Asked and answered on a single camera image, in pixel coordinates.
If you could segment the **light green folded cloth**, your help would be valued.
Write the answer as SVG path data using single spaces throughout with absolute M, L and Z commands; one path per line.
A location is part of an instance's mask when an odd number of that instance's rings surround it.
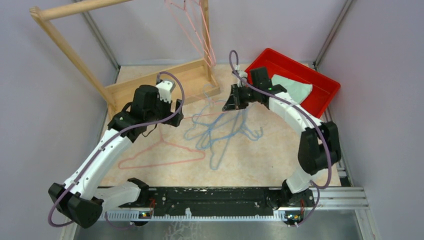
M 312 92 L 313 85 L 302 83 L 284 76 L 274 74 L 271 78 L 273 85 L 281 85 L 289 93 L 290 97 L 301 104 Z

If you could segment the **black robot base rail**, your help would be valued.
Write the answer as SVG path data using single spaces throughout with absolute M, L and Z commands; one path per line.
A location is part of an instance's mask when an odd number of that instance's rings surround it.
M 279 208 L 315 205 L 312 190 L 281 187 L 151 187 L 124 208 L 147 208 L 155 217 L 270 217 Z

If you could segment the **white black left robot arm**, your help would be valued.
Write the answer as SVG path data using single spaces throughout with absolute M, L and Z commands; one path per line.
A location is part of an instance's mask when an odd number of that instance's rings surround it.
M 179 126 L 184 115 L 183 101 L 177 99 L 175 111 L 172 92 L 176 84 L 161 80 L 155 86 L 140 85 L 133 100 L 112 117 L 103 137 L 83 164 L 62 184 L 53 183 L 48 194 L 54 208 L 71 222 L 86 229 L 107 211 L 128 203 L 144 207 L 149 203 L 149 186 L 137 178 L 109 188 L 99 185 L 121 154 L 139 136 L 147 137 L 147 127 L 158 124 Z

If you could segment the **red plastic bin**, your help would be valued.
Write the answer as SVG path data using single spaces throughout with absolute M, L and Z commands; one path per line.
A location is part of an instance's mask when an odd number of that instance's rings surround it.
M 250 70 L 260 67 L 267 68 L 270 77 L 276 74 L 303 84 L 311 84 L 312 91 L 301 106 L 317 118 L 323 115 L 341 87 L 335 80 L 271 48 L 266 48 L 246 68 L 249 83 L 252 82 Z

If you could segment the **wooden hanger rack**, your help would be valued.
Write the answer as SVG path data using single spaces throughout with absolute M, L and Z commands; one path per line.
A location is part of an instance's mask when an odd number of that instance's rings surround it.
M 124 104 L 132 99 L 132 94 L 137 87 L 140 85 L 153 85 L 156 81 L 157 73 L 153 72 L 122 83 L 103 86 L 64 36 L 51 23 L 51 20 L 76 14 L 85 14 L 92 10 L 118 5 L 120 3 L 121 1 L 119 0 L 82 0 L 45 10 L 41 10 L 37 6 L 29 9 L 29 13 L 34 21 L 106 101 L 110 116 L 116 114 L 118 108 L 123 107 Z M 167 71 L 176 75 L 181 81 L 187 104 L 203 99 L 205 97 L 203 90 L 209 96 L 215 96 L 221 92 L 219 84 L 212 73 L 212 67 L 207 66 L 203 58 L 170 67 Z

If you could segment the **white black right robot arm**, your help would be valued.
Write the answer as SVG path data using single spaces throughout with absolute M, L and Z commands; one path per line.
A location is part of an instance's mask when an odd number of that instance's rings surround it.
M 340 161 L 341 148 L 337 125 L 323 122 L 311 115 L 281 84 L 274 84 L 265 67 L 254 68 L 250 73 L 231 71 L 237 83 L 231 85 L 224 112 L 242 110 L 251 103 L 260 103 L 281 117 L 299 136 L 297 160 L 299 167 L 283 181 L 280 205 L 295 206 L 301 201 L 313 177 Z

